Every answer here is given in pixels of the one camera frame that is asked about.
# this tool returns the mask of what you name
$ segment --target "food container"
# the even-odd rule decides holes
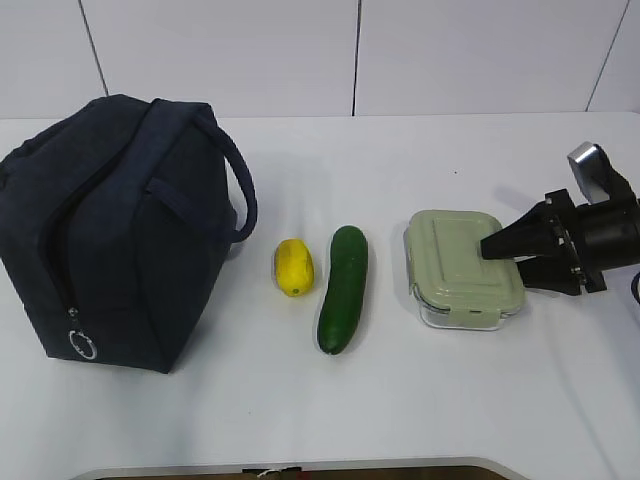
[[[411,218],[409,281],[426,324],[495,330],[522,308],[525,291],[515,261],[480,254],[480,240],[501,228],[480,212],[424,210]]]

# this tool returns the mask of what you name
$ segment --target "yellow lemon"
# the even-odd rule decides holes
[[[304,295],[313,287],[313,260],[299,238],[290,238],[278,245],[275,271],[278,287],[290,297]]]

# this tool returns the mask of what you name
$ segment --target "green cucumber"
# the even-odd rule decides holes
[[[367,282],[369,252],[359,228],[341,227],[331,240],[331,272],[318,322],[318,344],[337,355],[358,328]]]

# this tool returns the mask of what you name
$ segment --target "bag strap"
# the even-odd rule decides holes
[[[234,230],[232,233],[231,241],[233,243],[242,242],[246,240],[258,222],[258,201],[256,200],[256,190],[253,186],[253,179],[251,173],[247,168],[247,164],[242,157],[242,154],[236,147],[231,137],[222,130],[218,123],[215,121],[213,112],[210,107],[207,107],[211,113],[210,116],[205,116],[200,113],[195,117],[195,123],[202,131],[207,133],[216,146],[222,151],[222,154],[227,159],[227,162],[231,166],[240,190],[244,195],[245,202],[247,203],[247,218],[244,222],[244,226],[240,230]]]
[[[251,235],[258,221],[258,202],[256,200],[251,173],[235,143],[233,143],[229,135],[218,126],[213,119],[213,114],[211,114],[211,118],[208,118],[200,113],[196,115],[194,122],[196,126],[211,137],[216,146],[222,151],[222,154],[227,159],[231,170],[238,180],[240,189],[247,202],[247,218],[244,226],[240,230],[233,230],[230,237],[227,237],[232,243],[241,242]],[[220,226],[211,222],[203,209],[195,205],[171,184],[159,178],[153,178],[147,185],[147,191],[164,203],[185,223],[204,233],[212,242],[223,239],[219,233]]]

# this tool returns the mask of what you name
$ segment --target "navy blue bag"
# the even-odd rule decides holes
[[[256,220],[249,170],[203,103],[100,98],[0,164],[0,256],[49,357],[169,372]]]

